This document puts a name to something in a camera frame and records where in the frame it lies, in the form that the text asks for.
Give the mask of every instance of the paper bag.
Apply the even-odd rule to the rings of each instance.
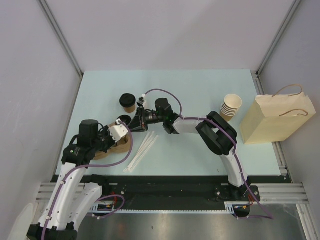
[[[290,86],[299,86],[298,94],[278,95]],[[316,110],[303,93],[302,86],[291,84],[275,95],[258,95],[240,124],[245,144],[281,142],[290,137]]]

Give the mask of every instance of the metal frame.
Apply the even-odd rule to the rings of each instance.
[[[292,3],[288,13],[286,14],[278,32],[276,33],[271,46],[269,47],[268,51],[266,52],[266,55],[264,56],[258,70],[257,70],[257,75],[260,76],[263,70],[265,69],[265,66],[267,62],[269,61],[270,57],[274,53],[275,48],[277,47],[279,41],[281,40],[282,36],[284,35],[286,29],[288,28],[289,24],[294,18],[294,15],[296,14],[300,4],[302,3],[303,0],[294,0]]]
[[[58,38],[59,42],[61,43],[61,46],[63,48],[63,50],[65,51],[67,57],[69,58],[70,62],[72,63],[75,71],[77,72],[77,74],[79,75],[80,79],[82,80],[84,73],[81,71],[81,68],[78,64],[78,61],[74,55],[74,53],[72,52],[63,32],[61,31],[61,28],[58,25],[58,22],[53,14],[53,12],[51,11],[48,3],[46,0],[37,0],[45,17],[47,18],[49,24],[51,25],[56,37]]]
[[[80,183],[76,188],[77,198],[86,183]],[[257,186],[263,204],[308,204],[308,198],[302,183],[275,183],[275,184],[252,184]],[[36,198],[36,203],[48,203],[54,191],[56,183],[43,183]],[[239,204],[241,202],[227,202],[228,204]]]

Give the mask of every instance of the paper cup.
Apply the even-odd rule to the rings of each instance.
[[[229,116],[220,111],[220,116],[227,122],[229,122],[234,116]]]
[[[239,108],[238,108],[238,109],[228,108],[228,107],[225,105],[225,103],[222,103],[221,108],[222,108],[223,110],[227,111],[227,112],[230,112],[230,113],[236,113],[236,112],[239,110]]]
[[[228,94],[224,97],[224,104],[230,109],[239,109],[242,106],[242,99],[236,94]]]
[[[220,115],[229,122],[238,112],[242,105],[242,99],[235,94],[228,94],[221,105]]]

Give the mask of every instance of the table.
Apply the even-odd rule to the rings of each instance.
[[[95,119],[107,125],[117,117],[127,114],[119,103],[124,93],[136,98],[146,91],[160,88],[173,93],[181,101],[185,117],[203,117],[211,111],[220,111],[225,95],[237,94],[243,104],[238,114],[229,122],[238,132],[238,155],[250,176],[279,176],[280,169],[271,143],[244,145],[239,125],[257,95],[251,72],[248,69],[215,70],[136,70],[136,71],[86,71],[77,96],[63,149],[78,134],[79,124],[85,119]],[[153,91],[147,95],[148,108],[155,109],[158,98],[168,98],[172,109],[179,113],[177,101],[164,92]],[[133,151],[129,159],[108,168],[88,168],[86,175],[126,176],[224,176],[227,172],[219,158],[205,145],[198,134],[169,135],[162,124],[149,126],[159,135],[157,141],[132,173],[125,173],[138,151],[146,132],[133,133]],[[92,164],[109,164],[120,161],[126,153],[110,154]],[[59,162],[56,174],[60,172]]]

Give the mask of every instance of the string handle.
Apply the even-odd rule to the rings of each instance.
[[[302,88],[302,86],[301,86],[300,84],[290,84],[290,85],[288,85],[288,86],[285,86],[285,87],[281,88],[279,91],[277,91],[277,92],[275,93],[275,95],[277,95],[278,93],[280,93],[283,89],[286,89],[286,88],[292,87],[292,86],[297,86],[297,87],[299,87],[301,91],[300,91],[299,93],[296,93],[296,94],[291,94],[291,95],[289,95],[289,97],[299,95],[299,94],[301,94],[301,93],[303,92],[303,88]]]
[[[306,116],[309,115],[309,113],[308,113],[306,110],[297,108],[297,109],[293,109],[293,110],[287,111],[287,112],[285,112],[284,114],[279,115],[279,117],[282,117],[282,116],[284,116],[284,115],[286,115],[286,114],[288,114],[288,113],[291,113],[291,112],[293,112],[293,111],[303,111],[303,112],[305,113],[305,115],[304,115],[304,114],[301,114],[301,113],[298,113],[298,115],[301,115],[301,116],[305,116],[305,117],[306,117]]]

